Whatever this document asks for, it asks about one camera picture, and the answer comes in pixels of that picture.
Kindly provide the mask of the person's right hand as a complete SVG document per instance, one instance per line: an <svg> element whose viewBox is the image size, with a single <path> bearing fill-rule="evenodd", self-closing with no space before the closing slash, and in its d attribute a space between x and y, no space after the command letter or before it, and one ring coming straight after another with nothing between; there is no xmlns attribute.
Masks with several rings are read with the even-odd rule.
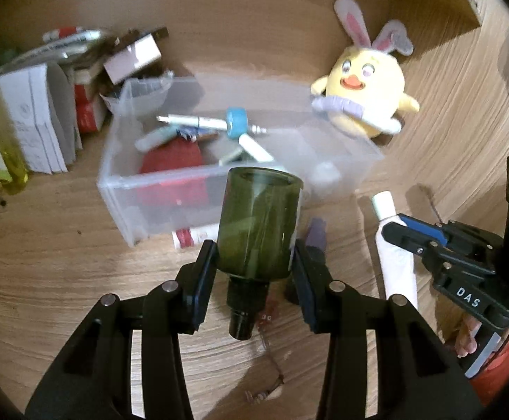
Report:
<svg viewBox="0 0 509 420"><path fill-rule="evenodd" d="M458 358L466 357L476 351L478 344L475 336L481 325L477 318L469 314L462 317L454 340L454 351Z"/></svg>

